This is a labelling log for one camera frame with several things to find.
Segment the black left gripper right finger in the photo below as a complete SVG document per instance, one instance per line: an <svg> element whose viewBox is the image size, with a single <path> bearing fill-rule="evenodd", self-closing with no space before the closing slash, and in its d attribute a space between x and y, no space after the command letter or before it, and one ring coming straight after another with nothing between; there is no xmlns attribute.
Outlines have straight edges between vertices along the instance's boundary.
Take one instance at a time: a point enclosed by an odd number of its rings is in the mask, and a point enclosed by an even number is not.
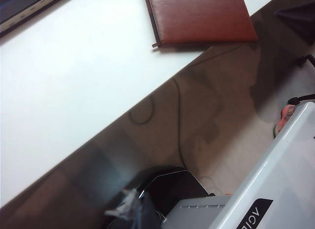
<svg viewBox="0 0 315 229"><path fill-rule="evenodd" d="M140 194L140 207L136 214L137 229L160 229L160 217L155 210L150 195L146 192Z"/></svg>

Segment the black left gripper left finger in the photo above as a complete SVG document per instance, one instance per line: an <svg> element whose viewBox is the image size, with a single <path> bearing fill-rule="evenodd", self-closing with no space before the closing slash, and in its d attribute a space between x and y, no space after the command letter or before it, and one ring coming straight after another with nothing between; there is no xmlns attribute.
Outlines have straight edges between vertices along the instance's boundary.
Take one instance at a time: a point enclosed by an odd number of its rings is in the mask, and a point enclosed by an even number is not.
<svg viewBox="0 0 315 229"><path fill-rule="evenodd" d="M138 226L138 191L123 189L125 198L115 209L105 211L105 215L114 217L108 229L136 229Z"/></svg>

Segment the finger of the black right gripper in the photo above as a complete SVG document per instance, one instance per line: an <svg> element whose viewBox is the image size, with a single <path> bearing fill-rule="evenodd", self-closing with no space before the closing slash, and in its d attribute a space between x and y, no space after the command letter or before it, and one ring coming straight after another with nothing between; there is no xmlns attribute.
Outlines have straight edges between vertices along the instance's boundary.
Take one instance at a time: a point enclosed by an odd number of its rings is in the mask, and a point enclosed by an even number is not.
<svg viewBox="0 0 315 229"><path fill-rule="evenodd" d="M315 2L277 10L275 15L309 45L315 43Z"/></svg>

